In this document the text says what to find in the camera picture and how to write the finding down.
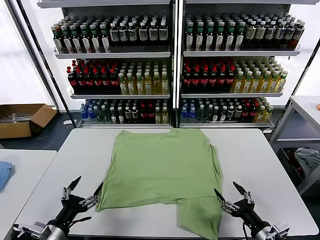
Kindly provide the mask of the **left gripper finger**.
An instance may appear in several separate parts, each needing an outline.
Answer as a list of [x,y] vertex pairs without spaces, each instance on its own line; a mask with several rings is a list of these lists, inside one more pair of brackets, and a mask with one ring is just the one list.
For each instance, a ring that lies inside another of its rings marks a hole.
[[79,183],[81,176],[73,180],[68,187],[64,187],[62,191],[62,199],[69,199],[71,192],[75,189],[77,184]]
[[87,197],[86,199],[79,202],[83,207],[93,207],[99,200],[99,196],[103,187],[103,182],[98,186],[92,196]]

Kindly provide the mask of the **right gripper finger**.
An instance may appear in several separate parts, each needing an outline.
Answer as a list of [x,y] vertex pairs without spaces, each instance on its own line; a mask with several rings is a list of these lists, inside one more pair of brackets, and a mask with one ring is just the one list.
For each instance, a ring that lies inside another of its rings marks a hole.
[[220,202],[221,208],[224,212],[235,213],[238,211],[238,207],[236,205],[234,205],[233,203],[226,201],[225,198],[222,196],[222,194],[216,188],[214,188],[214,192],[215,192],[216,197],[217,197],[218,201]]
[[247,200],[247,202],[249,204],[253,204],[255,201],[252,199],[252,195],[250,191],[246,191],[244,189],[243,186],[239,185],[238,183],[236,183],[235,181],[232,182],[234,187],[237,189],[237,191],[240,193],[241,196],[243,196],[243,198],[245,200]]

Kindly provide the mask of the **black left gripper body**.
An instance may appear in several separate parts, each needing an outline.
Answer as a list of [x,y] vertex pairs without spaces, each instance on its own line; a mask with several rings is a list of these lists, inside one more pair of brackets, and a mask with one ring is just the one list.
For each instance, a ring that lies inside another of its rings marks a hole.
[[69,196],[68,199],[62,200],[62,210],[52,220],[54,225],[69,225],[77,214],[86,212],[87,207],[80,203],[84,200],[85,198],[80,196]]

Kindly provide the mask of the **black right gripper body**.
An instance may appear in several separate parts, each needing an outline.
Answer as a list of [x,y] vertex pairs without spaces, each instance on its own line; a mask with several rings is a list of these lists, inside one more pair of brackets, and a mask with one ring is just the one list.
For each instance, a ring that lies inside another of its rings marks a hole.
[[262,220],[254,211],[255,204],[248,203],[247,199],[242,199],[234,203],[237,210],[233,211],[233,216],[241,218],[246,226],[249,227],[251,234],[258,234],[263,228],[271,225]]

